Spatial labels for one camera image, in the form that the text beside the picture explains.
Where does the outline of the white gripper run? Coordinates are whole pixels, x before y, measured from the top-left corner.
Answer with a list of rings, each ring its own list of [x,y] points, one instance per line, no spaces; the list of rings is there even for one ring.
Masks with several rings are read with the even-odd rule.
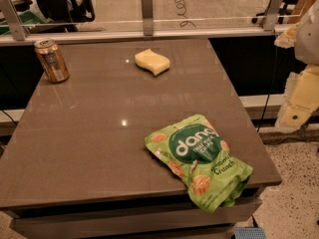
[[[275,127],[295,131],[319,108],[319,67],[308,65],[301,73],[291,73],[286,81],[284,102]]]

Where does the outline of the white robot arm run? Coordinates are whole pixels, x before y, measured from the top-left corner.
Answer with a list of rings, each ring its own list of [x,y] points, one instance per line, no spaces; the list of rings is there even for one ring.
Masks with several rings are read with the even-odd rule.
[[[293,47],[295,58],[306,65],[301,73],[290,73],[286,81],[275,127],[288,133],[302,127],[319,108],[319,0],[275,40],[275,45]]]

